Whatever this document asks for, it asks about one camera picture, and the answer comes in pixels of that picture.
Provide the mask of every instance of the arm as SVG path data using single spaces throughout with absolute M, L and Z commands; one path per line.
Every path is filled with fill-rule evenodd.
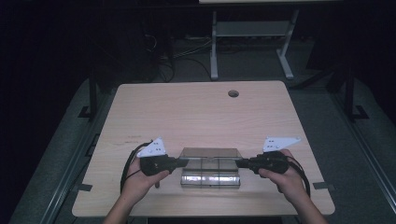
M 128 175 L 140 170 L 140 160 L 135 158 L 129 166 Z M 169 175 L 168 171 L 162 171 L 156 175 L 146 176 L 141 171 L 130 176 L 123 187 L 122 193 L 108 212 L 104 223 L 126 223 L 132 208 L 149 192 L 149 189 L 160 180 Z
M 281 152 L 292 157 L 291 153 L 287 149 L 281 150 Z M 259 174 L 269 178 L 272 182 L 279 185 L 279 188 L 285 195 L 285 198 L 296 209 L 304 224 L 328 223 L 306 194 L 303 181 L 294 169 L 289 168 L 289 170 L 283 175 L 265 169 L 260 169 Z

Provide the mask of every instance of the black cable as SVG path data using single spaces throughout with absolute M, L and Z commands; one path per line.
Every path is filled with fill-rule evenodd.
M 238 46 L 239 49 L 233 49 L 233 45 Z M 239 53 L 241 51 L 244 51 L 244 49 L 242 49 L 242 45 L 238 44 L 236 41 L 232 41 L 230 39 L 224 39 L 223 41 L 220 41 L 218 43 L 217 52 L 219 54 L 235 54 L 235 53 Z
M 293 157 L 290 157 L 290 156 L 286 156 L 288 159 L 291 159 L 291 160 L 293 160 L 293 161 L 295 161 L 296 163 L 297 163 L 297 165 L 299 166 L 299 168 L 301 169 L 301 170 L 304 170 L 303 169 L 303 166 L 296 160 L 296 159 L 294 159 Z
M 304 170 L 300 169 L 294 162 L 289 161 L 289 166 L 291 166 L 300 175 L 301 179 L 304 181 L 305 190 L 309 197 L 311 197 L 311 187 L 309 186 L 308 178 L 305 175 Z
M 71 224 L 75 223 L 77 221 L 77 219 L 78 219 L 78 217 L 75 217 L 75 219 L 73 220 L 73 222 Z
M 101 50 L 105 55 L 107 55 L 107 57 L 109 57 L 110 59 L 112 59 L 114 62 L 118 63 L 119 65 L 121 65 L 124 69 L 126 69 L 129 73 L 131 73 L 131 68 L 126 65 L 125 63 L 123 63 L 122 61 L 120 61 L 119 59 L 117 59 L 116 57 L 114 57 L 112 54 L 110 54 L 109 52 L 107 52 L 107 50 L 105 50 L 102 46 L 100 46 L 91 36 L 90 34 L 88 34 L 87 31 L 85 31 L 85 35 L 91 40 L 91 42 L 97 47 L 99 48 L 99 50 Z
M 209 78 L 210 78 L 210 73 L 209 73 L 209 71 L 206 69 L 205 65 L 204 65 L 203 63 L 201 63 L 200 61 L 195 60 L 195 59 L 191 59 L 191 58 L 182 58 L 182 59 L 179 59 L 179 60 L 192 61 L 192 62 L 196 62 L 196 63 L 200 64 L 200 65 L 205 69 L 207 75 L 208 75 Z
M 200 51 L 202 51 L 202 50 L 204 50 L 204 49 L 209 49 L 209 48 L 211 48 L 211 42 L 212 42 L 212 40 L 208 40 L 208 41 L 206 41 L 206 43 L 204 43 L 203 45 L 201 45 L 201 46 L 198 46 L 198 47 L 195 47 L 195 48 L 193 48 L 193 49 L 189 49 L 189 50 L 186 50 L 186 51 L 184 51 L 184 52 L 181 52 L 181 53 L 179 53 L 179 54 L 176 54 L 174 57 L 173 57 L 173 59 L 177 59 L 177 58 L 180 58 L 180 57 L 183 57 L 183 56 L 187 56 L 187 55 L 191 55 L 191 54 L 194 54 L 194 53 L 198 53 L 198 52 L 200 52 Z
M 162 76 L 162 79 L 163 79 L 163 81 L 164 82 L 170 82 L 170 81 L 172 81 L 172 79 L 175 77 L 175 68 L 172 66 L 172 64 L 171 65 L 169 65 L 169 64 L 166 64 L 166 63 L 159 63 L 159 66 L 165 66 L 165 67 L 168 67 L 168 68 L 170 68 L 171 70 L 172 70 L 172 75 L 171 75 L 171 77 L 168 79 L 167 77 L 166 77 L 166 74 L 163 72 L 163 71 L 161 71 L 161 69 L 160 69 L 160 75 Z
M 148 143 L 143 143 L 140 146 L 138 146 L 137 148 L 135 148 L 131 154 L 128 157 L 128 160 L 125 163 L 124 169 L 122 171 L 122 176 L 121 176 L 121 181 L 120 181 L 120 192 L 122 192 L 123 186 L 125 184 L 125 180 L 126 180 L 126 175 L 128 174 L 128 169 L 129 169 L 129 165 L 131 164 L 132 160 L 134 159 L 134 156 L 136 155 L 137 151 L 141 148 L 141 147 L 146 147 L 148 146 L 150 143 L 152 143 L 152 140 Z
M 302 222 L 300 221 L 300 219 L 298 219 L 298 217 L 294 217 L 294 219 L 296 219 L 296 222 L 297 222 L 298 224 L 302 224 Z
M 134 223 L 134 217 L 132 218 L 132 220 L 131 220 L 131 222 L 129 224 L 132 224 L 132 223 Z
M 137 170 L 137 171 L 131 173 L 130 175 L 128 175 L 128 176 L 125 178 L 125 181 L 126 181 L 129 177 L 131 177 L 131 176 L 133 176 L 133 175 L 139 173 L 140 171 L 141 171 L 141 170 Z

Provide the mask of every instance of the table top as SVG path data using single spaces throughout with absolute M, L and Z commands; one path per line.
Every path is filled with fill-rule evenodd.
M 229 91 L 238 91 L 230 97 Z M 161 137 L 167 153 L 178 157 L 184 147 L 237 148 L 242 157 L 262 153 L 266 136 L 301 137 L 289 147 L 311 183 L 312 200 L 322 214 L 334 211 L 284 83 L 280 81 L 197 82 L 121 85 L 108 113 L 73 207 L 77 217 L 103 217 L 120 195 L 123 166 L 133 149 Z M 296 215 L 269 179 L 239 169 L 239 189 L 183 189 L 181 169 L 131 212 L 136 217 Z

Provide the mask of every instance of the finger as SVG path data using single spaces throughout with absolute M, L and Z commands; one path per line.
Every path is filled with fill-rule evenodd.
M 131 173 L 140 170 L 140 159 L 139 158 L 134 158 L 134 160 L 131 162 L 128 168 L 128 175 Z
M 291 155 L 291 152 L 288 149 L 286 149 L 286 148 L 280 149 L 279 151 L 282 152 L 283 155 L 285 155 L 285 156 L 293 157 L 293 155 Z
M 169 171 L 161 171 L 156 175 L 151 175 L 148 177 L 149 182 L 152 183 L 153 185 L 157 182 L 160 182 L 161 180 L 165 179 L 167 176 L 169 176 Z
M 280 174 L 277 174 L 277 173 L 274 173 L 272 171 L 269 171 L 269 170 L 266 170 L 266 169 L 262 169 L 262 168 L 259 169 L 259 174 L 261 176 L 264 176 L 264 177 L 270 179 L 272 182 L 274 182 L 276 184 L 281 182 L 281 178 L 283 178 L 282 175 L 280 175 Z

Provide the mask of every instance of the gray carpet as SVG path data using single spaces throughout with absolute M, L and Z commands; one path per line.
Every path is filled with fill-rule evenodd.
M 199 46 L 199 43 L 181 41 L 175 45 L 175 50 L 182 52 L 190 46 Z M 287 57 L 295 79 L 285 79 L 276 58 L 277 46 L 277 41 L 255 40 L 248 44 L 244 42 L 234 45 L 233 51 L 220 50 L 218 81 L 282 80 L 287 86 L 292 86 L 317 72 L 305 69 L 313 43 L 292 42 Z M 202 64 L 185 58 L 197 60 Z M 209 74 L 202 67 L 203 65 L 210 71 L 207 51 L 186 56 L 184 60 L 176 60 L 176 65 L 173 82 L 210 81 Z M 162 66 L 162 71 L 168 77 L 172 74 L 165 66 Z M 330 223 L 396 223 L 396 216 L 375 181 L 360 144 L 352 134 L 352 124 L 334 100 L 343 93 L 327 93 L 327 81 L 328 79 L 324 78 L 305 90 L 290 91 L 290 97 L 324 179 L 335 187 L 335 190 L 331 191 L 335 212 L 327 216 L 327 219 Z M 158 76 L 155 82 L 163 82 L 161 76 Z M 71 208 L 77 195 L 73 190 L 73 183 L 80 183 L 84 176 L 85 164 L 90 159 L 86 156 L 86 151 L 90 149 L 95 134 L 101 132 L 114 93 L 115 91 L 99 95 L 100 113 L 93 122 L 88 122 L 88 119 L 78 118 L 80 109 L 89 104 L 88 82 L 81 85 L 36 169 L 11 223 L 40 222 L 56 189 L 62 188 L 60 181 L 77 154 L 79 160 L 76 161 L 75 172 L 70 175 L 72 186 L 64 187 L 71 190 L 64 194 L 64 203 L 60 201 L 61 210 L 53 216 L 56 217 L 54 223 L 101 223 L 101 217 L 73 217 Z M 360 129 L 389 180 L 395 183 L 395 127 L 375 103 L 370 91 L 359 81 L 356 83 L 355 102 L 363 106 L 370 119 L 358 120 L 353 125 Z M 83 148 L 83 151 L 76 151 L 77 148 Z M 282 218 L 284 223 L 297 223 L 293 217 Z M 145 220 L 137 218 L 130 221 L 143 223 Z

